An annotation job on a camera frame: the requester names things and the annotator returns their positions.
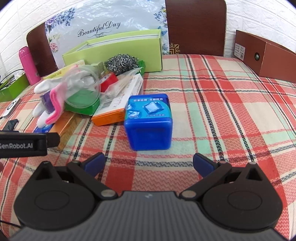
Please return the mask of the black remote control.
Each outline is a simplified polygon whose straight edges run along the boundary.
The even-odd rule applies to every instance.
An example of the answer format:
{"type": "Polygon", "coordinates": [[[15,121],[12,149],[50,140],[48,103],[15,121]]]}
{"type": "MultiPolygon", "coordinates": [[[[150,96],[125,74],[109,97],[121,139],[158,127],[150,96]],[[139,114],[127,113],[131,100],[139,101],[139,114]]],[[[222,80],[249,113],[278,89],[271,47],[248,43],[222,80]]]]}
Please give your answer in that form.
{"type": "Polygon", "coordinates": [[[16,125],[19,123],[17,119],[9,120],[3,128],[3,131],[13,131],[16,125]]]}

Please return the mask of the yellow green flat package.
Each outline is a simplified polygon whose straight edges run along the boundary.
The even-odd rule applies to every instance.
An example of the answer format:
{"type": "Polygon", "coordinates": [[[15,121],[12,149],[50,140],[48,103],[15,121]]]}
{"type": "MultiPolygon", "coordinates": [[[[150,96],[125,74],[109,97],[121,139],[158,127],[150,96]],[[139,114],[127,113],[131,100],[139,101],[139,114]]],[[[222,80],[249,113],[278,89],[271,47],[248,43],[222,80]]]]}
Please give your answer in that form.
{"type": "Polygon", "coordinates": [[[82,66],[82,65],[85,65],[85,61],[84,60],[79,60],[73,64],[70,64],[68,66],[65,66],[61,69],[58,69],[57,71],[43,77],[43,80],[46,80],[46,79],[52,79],[52,78],[59,78],[59,77],[63,77],[69,70],[75,68],[75,67],[78,67],[78,66],[82,66]]]}

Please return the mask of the floral Beautiful Day pillow bag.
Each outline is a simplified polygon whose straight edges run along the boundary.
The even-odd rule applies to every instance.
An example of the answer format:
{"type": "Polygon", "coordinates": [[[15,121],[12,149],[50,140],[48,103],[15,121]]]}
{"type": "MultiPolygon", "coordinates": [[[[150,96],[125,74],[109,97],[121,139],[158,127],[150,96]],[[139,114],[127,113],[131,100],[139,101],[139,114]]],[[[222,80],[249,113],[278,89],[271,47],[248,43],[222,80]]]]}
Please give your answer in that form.
{"type": "Polygon", "coordinates": [[[46,37],[58,68],[63,54],[77,45],[107,35],[159,29],[163,54],[169,53],[165,1],[83,1],[45,22],[46,37]]]}

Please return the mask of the steel wool scrubber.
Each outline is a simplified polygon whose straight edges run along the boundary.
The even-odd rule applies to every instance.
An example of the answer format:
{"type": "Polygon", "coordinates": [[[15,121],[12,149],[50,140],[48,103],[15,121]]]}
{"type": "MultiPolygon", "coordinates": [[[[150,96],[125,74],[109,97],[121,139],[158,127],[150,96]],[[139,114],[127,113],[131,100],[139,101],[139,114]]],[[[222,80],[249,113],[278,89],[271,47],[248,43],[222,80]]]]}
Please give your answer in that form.
{"type": "Polygon", "coordinates": [[[139,67],[138,59],[129,54],[117,54],[106,60],[104,65],[116,76],[139,67]]]}

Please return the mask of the white and pink glove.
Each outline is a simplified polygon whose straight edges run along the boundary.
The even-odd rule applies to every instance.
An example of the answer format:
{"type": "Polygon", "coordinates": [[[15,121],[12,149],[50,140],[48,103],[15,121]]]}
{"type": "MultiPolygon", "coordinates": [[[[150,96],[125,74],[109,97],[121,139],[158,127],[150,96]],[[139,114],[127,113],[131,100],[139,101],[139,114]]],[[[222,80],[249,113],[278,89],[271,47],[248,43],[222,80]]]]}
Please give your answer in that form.
{"type": "Polygon", "coordinates": [[[33,110],[39,128],[55,123],[64,112],[67,84],[62,79],[46,79],[34,88],[34,93],[40,96],[40,102],[33,110]]]}

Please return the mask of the brown cardboard box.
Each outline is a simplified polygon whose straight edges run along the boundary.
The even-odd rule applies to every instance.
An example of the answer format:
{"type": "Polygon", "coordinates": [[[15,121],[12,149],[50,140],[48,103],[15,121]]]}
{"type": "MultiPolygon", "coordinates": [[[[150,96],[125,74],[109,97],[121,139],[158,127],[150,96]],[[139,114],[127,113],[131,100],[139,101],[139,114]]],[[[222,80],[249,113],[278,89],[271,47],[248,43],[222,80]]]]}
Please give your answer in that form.
{"type": "Polygon", "coordinates": [[[280,44],[237,30],[233,55],[258,76],[295,83],[295,52],[280,44]]]}

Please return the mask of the white orange long box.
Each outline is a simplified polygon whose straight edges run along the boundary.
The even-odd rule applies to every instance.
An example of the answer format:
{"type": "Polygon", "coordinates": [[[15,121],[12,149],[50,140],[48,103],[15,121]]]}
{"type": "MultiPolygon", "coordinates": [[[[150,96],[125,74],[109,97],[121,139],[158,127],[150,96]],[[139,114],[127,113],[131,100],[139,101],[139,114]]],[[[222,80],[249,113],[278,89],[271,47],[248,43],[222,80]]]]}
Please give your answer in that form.
{"type": "Polygon", "coordinates": [[[128,99],[132,95],[143,93],[143,82],[143,77],[137,73],[117,97],[108,98],[101,95],[100,105],[91,118],[92,122],[96,126],[104,126],[124,121],[128,99]]]}

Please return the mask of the white phone device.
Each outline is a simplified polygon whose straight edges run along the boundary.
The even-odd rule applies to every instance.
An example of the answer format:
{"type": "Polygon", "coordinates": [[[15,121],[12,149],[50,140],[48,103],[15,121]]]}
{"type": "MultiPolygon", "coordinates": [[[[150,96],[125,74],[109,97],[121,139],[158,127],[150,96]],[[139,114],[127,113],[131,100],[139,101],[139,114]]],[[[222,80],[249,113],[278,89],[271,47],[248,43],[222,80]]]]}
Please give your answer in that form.
{"type": "Polygon", "coordinates": [[[12,113],[13,111],[15,110],[16,106],[20,103],[21,101],[21,98],[18,97],[16,99],[14,99],[9,105],[8,107],[6,108],[6,110],[3,112],[2,114],[2,118],[8,118],[12,113]]]}

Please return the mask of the light green storage box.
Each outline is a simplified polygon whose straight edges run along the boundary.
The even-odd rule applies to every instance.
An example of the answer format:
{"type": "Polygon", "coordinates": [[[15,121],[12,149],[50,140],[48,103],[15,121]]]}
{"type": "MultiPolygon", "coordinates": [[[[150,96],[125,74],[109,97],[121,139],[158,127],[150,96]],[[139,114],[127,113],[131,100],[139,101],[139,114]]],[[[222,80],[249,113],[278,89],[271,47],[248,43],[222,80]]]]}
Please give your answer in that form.
{"type": "Polygon", "coordinates": [[[84,60],[105,62],[117,54],[129,54],[145,62],[146,72],[159,72],[162,64],[161,30],[140,30],[91,39],[62,55],[66,65],[84,60]]]}

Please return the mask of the green tissue box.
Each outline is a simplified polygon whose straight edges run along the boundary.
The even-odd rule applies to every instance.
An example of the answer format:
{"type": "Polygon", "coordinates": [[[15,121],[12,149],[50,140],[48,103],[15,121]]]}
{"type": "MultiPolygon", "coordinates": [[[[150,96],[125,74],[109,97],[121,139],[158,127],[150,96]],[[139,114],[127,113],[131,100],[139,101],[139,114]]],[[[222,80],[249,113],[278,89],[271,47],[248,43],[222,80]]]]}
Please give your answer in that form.
{"type": "Polygon", "coordinates": [[[29,82],[26,75],[21,75],[18,79],[1,88],[1,102],[16,99],[28,86],[29,82]]]}

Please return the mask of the small olive green box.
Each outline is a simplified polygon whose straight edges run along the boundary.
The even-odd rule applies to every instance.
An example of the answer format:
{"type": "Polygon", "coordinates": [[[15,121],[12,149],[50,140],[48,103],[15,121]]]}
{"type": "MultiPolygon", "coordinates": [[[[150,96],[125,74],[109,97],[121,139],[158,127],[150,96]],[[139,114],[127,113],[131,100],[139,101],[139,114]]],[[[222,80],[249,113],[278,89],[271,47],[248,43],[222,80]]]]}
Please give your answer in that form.
{"type": "Polygon", "coordinates": [[[103,62],[97,62],[91,64],[95,68],[95,73],[98,75],[98,78],[102,78],[105,75],[105,68],[103,62]]]}

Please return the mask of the red tape roll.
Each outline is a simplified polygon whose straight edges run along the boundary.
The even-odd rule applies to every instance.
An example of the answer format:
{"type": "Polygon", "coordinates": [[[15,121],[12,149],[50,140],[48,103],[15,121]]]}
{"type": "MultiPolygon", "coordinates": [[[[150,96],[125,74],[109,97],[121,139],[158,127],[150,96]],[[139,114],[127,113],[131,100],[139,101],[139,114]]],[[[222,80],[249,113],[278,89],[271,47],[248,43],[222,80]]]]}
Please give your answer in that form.
{"type": "Polygon", "coordinates": [[[105,92],[110,85],[116,82],[118,82],[117,76],[113,72],[108,73],[100,79],[101,92],[105,92]]]}

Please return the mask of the plaid bed sheet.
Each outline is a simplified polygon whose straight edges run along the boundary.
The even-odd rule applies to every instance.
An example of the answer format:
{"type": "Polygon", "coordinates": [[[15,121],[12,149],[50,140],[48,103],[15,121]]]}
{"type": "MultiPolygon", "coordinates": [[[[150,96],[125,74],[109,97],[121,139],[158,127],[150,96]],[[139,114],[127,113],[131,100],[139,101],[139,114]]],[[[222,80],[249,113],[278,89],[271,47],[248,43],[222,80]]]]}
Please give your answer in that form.
{"type": "Polygon", "coordinates": [[[64,166],[102,152],[102,182],[117,193],[188,188],[201,178],[192,166],[197,152],[233,166],[253,161],[281,197],[276,230],[294,237],[295,84],[259,77],[235,58],[167,55],[161,72],[144,76],[144,94],[156,93],[170,100],[170,149],[135,152],[123,124],[95,126],[84,117],[65,148],[45,159],[64,166]]]}

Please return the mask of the golden brown cosmetic box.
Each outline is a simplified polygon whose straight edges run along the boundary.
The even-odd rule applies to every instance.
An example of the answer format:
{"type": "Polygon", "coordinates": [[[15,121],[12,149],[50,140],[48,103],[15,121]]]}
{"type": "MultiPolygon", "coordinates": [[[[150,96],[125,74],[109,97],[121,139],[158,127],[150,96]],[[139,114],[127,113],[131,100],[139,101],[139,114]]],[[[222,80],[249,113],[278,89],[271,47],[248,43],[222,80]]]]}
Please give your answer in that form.
{"type": "Polygon", "coordinates": [[[62,151],[65,148],[81,120],[81,114],[65,111],[54,123],[49,132],[59,134],[60,143],[57,147],[58,150],[62,151]]]}

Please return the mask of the clear plastic cup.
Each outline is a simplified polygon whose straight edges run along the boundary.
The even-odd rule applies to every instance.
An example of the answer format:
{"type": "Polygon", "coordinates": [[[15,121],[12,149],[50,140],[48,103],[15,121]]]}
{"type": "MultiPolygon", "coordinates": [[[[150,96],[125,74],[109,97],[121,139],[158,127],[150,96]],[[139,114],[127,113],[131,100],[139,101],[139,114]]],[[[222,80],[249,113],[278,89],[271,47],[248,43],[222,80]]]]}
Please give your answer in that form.
{"type": "Polygon", "coordinates": [[[82,65],[69,70],[62,80],[67,84],[66,99],[81,89],[96,90],[100,95],[100,78],[91,65],[82,65]]]}

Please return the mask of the blue medicine box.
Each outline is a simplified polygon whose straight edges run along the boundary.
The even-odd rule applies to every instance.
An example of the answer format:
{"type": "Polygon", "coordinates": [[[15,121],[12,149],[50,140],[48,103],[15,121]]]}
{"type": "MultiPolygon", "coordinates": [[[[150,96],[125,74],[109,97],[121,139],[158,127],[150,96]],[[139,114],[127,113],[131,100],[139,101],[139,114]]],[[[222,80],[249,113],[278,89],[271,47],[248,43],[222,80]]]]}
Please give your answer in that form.
{"type": "Polygon", "coordinates": [[[36,126],[33,133],[48,133],[52,129],[53,126],[54,126],[54,124],[46,125],[42,128],[39,128],[36,126]]]}

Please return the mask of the blue plastic square container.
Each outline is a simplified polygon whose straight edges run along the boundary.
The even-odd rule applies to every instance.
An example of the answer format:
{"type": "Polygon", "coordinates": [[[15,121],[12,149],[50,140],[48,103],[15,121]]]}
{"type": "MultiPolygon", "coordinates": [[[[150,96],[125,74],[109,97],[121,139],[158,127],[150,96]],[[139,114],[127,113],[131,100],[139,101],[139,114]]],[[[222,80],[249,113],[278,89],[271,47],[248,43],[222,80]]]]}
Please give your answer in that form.
{"type": "Polygon", "coordinates": [[[169,97],[164,93],[132,95],[127,102],[124,127],[134,151],[169,149],[173,131],[169,97]]]}

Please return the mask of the pink thermos bottle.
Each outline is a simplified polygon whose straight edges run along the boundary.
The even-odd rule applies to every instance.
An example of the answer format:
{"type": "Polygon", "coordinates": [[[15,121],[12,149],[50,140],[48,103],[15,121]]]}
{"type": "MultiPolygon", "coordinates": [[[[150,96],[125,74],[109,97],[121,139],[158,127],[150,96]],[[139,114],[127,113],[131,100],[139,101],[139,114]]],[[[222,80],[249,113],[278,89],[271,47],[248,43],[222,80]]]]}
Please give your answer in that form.
{"type": "Polygon", "coordinates": [[[35,85],[41,80],[34,64],[29,47],[25,46],[19,50],[18,56],[30,85],[35,85]]]}

